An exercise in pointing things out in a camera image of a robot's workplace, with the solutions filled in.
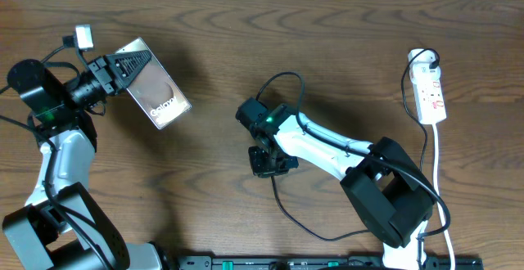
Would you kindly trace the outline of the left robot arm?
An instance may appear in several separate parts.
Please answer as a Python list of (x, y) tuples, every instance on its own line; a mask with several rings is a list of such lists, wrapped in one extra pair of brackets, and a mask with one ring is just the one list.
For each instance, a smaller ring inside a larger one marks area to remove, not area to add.
[(2, 222), (24, 268), (169, 268), (155, 243), (125, 242), (87, 189), (97, 151), (93, 107), (126, 89), (151, 59), (148, 50), (100, 56), (67, 83), (46, 60), (26, 59), (9, 71), (9, 88), (32, 110), (23, 127), (43, 155), (34, 192)]

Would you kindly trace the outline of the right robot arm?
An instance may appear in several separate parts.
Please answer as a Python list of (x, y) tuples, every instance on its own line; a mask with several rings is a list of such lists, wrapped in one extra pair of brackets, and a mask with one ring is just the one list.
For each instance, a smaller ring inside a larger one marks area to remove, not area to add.
[(273, 179), (297, 168), (299, 160), (310, 162), (339, 180), (362, 223), (382, 242), (385, 267), (424, 265), (419, 236), (436, 201), (430, 183), (397, 142), (344, 137), (286, 104), (269, 110), (253, 97), (235, 117), (255, 140), (248, 150), (255, 176)]

